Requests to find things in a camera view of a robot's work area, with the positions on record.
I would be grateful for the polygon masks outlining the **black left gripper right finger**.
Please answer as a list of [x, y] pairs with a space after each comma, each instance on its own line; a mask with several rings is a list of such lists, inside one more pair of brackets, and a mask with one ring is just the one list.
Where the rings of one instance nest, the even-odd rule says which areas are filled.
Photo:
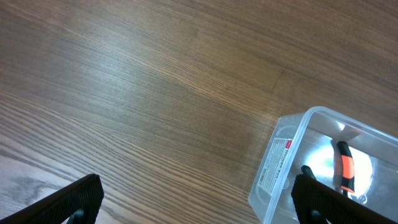
[[296, 176], [291, 197], [300, 223], [394, 223], [303, 174]]

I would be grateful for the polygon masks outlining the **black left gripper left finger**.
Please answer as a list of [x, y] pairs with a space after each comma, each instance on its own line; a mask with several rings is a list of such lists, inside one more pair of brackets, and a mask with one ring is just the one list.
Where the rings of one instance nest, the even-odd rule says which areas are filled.
[[6, 217], [1, 224], [94, 224], [104, 191], [98, 174], [89, 174]]

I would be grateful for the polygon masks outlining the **orange black needle-nose pliers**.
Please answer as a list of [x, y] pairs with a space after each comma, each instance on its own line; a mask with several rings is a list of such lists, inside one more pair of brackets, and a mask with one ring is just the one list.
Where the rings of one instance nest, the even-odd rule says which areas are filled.
[[352, 152], [345, 141], [332, 140], [301, 167], [294, 188], [307, 197], [341, 198], [355, 193], [355, 168]]

